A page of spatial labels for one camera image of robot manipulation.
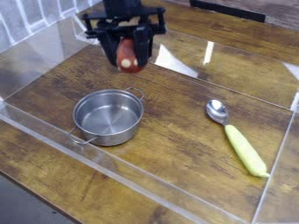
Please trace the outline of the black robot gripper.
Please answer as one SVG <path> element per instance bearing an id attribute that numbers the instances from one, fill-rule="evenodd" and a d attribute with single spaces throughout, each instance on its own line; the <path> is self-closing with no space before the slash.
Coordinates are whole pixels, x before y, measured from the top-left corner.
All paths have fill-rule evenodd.
<path id="1" fill-rule="evenodd" d="M 137 65 L 152 56 L 153 35 L 165 34 L 164 7 L 145 6 L 141 0 L 102 0 L 104 10 L 85 13 L 86 38 L 97 38 L 110 65 L 117 65 L 118 38 L 135 37 Z"/>

